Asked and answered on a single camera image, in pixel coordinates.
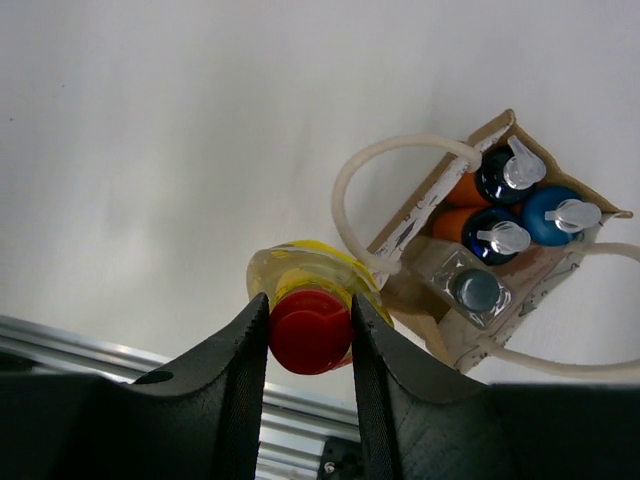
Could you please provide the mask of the aluminium frame rail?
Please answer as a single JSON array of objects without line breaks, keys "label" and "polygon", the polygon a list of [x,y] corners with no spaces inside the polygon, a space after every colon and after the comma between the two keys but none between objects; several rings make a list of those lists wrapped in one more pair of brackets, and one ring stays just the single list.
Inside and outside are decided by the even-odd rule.
[{"label": "aluminium frame rail", "polygon": [[[32,360],[40,373],[98,373],[132,382],[169,359],[111,342],[3,315],[1,351]],[[257,479],[338,477],[332,445],[360,445],[353,403],[267,382]]]}]

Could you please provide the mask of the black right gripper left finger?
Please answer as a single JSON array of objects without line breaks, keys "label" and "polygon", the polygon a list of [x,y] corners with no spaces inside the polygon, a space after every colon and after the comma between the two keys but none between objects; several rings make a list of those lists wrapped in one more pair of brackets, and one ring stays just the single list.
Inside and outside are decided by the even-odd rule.
[{"label": "black right gripper left finger", "polygon": [[1,378],[5,479],[251,479],[269,304],[132,383],[96,374]]}]

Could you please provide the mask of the orange pump bottle navy top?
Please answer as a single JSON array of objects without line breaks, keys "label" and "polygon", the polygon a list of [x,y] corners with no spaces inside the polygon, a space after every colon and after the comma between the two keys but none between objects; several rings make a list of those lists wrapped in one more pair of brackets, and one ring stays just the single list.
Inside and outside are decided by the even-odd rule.
[{"label": "orange pump bottle navy top", "polygon": [[523,202],[546,176],[545,163],[516,135],[483,156],[446,197],[454,207],[510,206]]}]

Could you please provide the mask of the brown canvas tote bag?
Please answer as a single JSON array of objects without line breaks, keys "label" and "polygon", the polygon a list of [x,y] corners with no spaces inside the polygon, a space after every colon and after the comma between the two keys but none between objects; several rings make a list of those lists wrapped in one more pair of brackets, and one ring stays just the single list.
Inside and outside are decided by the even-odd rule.
[{"label": "brown canvas tote bag", "polygon": [[[444,158],[369,246],[346,215],[355,172],[401,147],[438,146]],[[638,374],[637,361],[574,365],[506,348],[524,319],[589,255],[637,259],[627,243],[600,243],[604,223],[624,211],[565,174],[507,110],[466,142],[413,134],[375,143],[350,158],[332,192],[332,217],[351,254],[374,274],[399,320],[432,317],[428,350],[467,372],[492,356],[547,374],[612,380]]]}]

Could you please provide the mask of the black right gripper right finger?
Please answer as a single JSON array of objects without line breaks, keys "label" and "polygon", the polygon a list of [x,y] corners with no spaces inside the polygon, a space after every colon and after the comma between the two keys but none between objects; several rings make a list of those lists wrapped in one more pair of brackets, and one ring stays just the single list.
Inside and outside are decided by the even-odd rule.
[{"label": "black right gripper right finger", "polygon": [[353,298],[353,370],[370,479],[635,479],[639,390],[483,384]]}]

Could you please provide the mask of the orange pump bottle blue top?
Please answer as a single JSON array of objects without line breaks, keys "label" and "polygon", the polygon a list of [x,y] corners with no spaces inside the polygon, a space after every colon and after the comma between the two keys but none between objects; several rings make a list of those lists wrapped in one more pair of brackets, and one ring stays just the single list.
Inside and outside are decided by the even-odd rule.
[{"label": "orange pump bottle blue top", "polygon": [[558,247],[571,243],[582,231],[597,225],[601,209],[564,186],[547,186],[522,204],[520,220],[533,243]]}]

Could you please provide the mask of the yellow dish soap bottle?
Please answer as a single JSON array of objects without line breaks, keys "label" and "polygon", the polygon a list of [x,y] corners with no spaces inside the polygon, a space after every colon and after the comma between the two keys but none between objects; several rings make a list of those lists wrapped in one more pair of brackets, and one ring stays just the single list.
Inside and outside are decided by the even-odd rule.
[{"label": "yellow dish soap bottle", "polygon": [[318,241],[300,240],[257,251],[246,272],[248,295],[269,300],[268,345],[286,370],[319,375],[352,362],[353,297],[363,295],[393,321],[371,272]]}]

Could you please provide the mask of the clear square bottle grey cap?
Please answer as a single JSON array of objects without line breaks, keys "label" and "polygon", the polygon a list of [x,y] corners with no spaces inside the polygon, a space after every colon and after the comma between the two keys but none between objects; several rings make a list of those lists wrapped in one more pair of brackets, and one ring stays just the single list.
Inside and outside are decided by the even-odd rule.
[{"label": "clear square bottle grey cap", "polygon": [[463,245],[427,236],[405,248],[403,265],[432,293],[479,330],[513,303],[511,289]]}]

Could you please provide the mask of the orange pump bottle dark top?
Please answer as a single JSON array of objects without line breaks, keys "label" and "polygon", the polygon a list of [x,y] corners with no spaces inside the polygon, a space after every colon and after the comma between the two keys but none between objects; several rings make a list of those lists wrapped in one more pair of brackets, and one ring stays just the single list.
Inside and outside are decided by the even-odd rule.
[{"label": "orange pump bottle dark top", "polygon": [[499,206],[445,211],[434,221],[432,236],[463,245],[488,266],[504,265],[531,245],[520,220]]}]

